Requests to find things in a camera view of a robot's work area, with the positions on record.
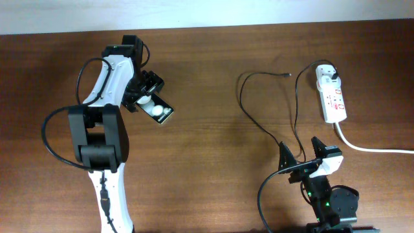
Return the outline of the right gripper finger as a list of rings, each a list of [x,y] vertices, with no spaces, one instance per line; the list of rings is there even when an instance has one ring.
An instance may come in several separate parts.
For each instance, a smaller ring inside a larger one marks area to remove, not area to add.
[[[328,151],[325,148],[326,145],[318,138],[318,137],[312,137],[311,138],[312,146],[315,152],[315,156],[317,159],[324,159],[328,156]]]
[[[289,150],[284,142],[279,143],[279,170],[284,170],[291,166],[297,165],[298,162],[294,158],[292,152]]]

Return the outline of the black smartphone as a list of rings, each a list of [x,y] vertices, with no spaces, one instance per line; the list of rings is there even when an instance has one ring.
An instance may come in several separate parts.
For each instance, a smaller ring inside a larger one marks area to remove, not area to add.
[[[155,93],[142,96],[135,104],[158,124],[163,124],[174,113],[174,108]]]

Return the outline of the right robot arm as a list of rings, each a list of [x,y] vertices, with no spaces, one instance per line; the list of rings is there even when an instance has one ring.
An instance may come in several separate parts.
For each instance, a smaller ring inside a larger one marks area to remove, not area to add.
[[[289,183],[300,183],[306,191],[317,222],[308,223],[306,232],[351,232],[357,221],[359,193],[344,185],[331,186],[328,175],[343,161],[337,146],[326,146],[317,137],[311,139],[316,158],[298,163],[288,147],[279,144],[279,172],[290,175]]]

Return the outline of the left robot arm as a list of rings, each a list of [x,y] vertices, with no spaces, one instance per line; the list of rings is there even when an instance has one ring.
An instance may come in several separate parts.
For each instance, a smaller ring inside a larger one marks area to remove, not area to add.
[[[129,137],[120,112],[143,110],[158,124],[174,109],[158,96],[161,77],[143,70],[147,45],[134,35],[125,35],[119,45],[102,52],[100,75],[85,100],[68,111],[76,160],[93,182],[102,232],[134,232],[124,187],[124,169],[129,156]]]

